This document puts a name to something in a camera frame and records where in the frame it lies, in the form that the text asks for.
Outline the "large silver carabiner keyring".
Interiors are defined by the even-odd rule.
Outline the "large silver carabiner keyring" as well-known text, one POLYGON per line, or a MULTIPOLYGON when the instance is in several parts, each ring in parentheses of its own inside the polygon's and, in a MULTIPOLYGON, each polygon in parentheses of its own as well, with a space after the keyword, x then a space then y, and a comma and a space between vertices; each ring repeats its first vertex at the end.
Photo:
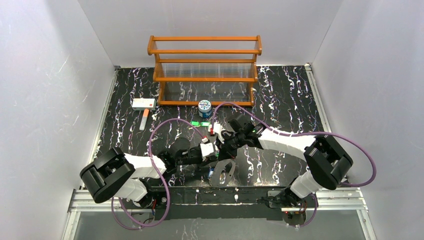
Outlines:
POLYGON ((209 178, 209 184, 216 188, 226 187, 232 179, 235 169, 236 164, 233 159, 218 161, 209 178))

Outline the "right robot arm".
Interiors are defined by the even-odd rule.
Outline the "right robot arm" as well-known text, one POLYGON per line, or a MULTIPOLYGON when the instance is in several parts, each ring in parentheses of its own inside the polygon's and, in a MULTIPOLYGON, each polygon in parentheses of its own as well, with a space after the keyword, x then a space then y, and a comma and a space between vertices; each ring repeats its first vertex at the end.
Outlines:
POLYGON ((243 115, 228 123, 230 131, 220 123, 208 127, 210 135, 216 136, 219 160, 235 159, 239 148, 249 146, 282 152, 306 162, 309 170, 284 189, 285 199, 300 200, 321 189, 335 190, 353 165, 351 157, 332 135, 294 136, 263 123, 253 124, 243 115))

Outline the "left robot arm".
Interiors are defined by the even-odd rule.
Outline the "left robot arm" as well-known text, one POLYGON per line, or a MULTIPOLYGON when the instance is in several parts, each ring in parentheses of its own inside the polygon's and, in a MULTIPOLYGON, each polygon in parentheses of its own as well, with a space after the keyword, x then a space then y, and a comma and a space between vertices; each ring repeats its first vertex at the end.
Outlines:
POLYGON ((131 155, 113 147, 85 166, 79 176, 97 204, 113 197, 139 202, 148 194, 142 178, 167 178, 179 166, 201 165, 215 159, 215 146, 210 140, 204 138, 191 147, 187 138, 179 137, 152 157, 131 155))

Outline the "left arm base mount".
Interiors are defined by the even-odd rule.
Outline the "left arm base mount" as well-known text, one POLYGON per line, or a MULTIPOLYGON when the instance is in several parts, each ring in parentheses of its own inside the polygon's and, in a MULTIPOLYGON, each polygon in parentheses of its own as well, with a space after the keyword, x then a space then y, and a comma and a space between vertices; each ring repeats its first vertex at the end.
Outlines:
POLYGON ((164 209, 167 205, 167 195, 164 190, 148 191, 147 194, 138 201, 131 199, 122 199, 124 206, 127 209, 164 209))

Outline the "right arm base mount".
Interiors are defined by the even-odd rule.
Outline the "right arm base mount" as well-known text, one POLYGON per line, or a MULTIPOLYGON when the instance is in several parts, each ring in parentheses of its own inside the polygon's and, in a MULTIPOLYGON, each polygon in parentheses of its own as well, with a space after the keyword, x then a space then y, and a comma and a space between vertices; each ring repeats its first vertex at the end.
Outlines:
POLYGON ((304 212, 307 209, 318 207, 316 199, 312 195, 305 198, 298 198, 296 195, 285 195, 279 193, 275 196, 263 196, 257 200, 271 209, 291 208, 294 212, 304 212))

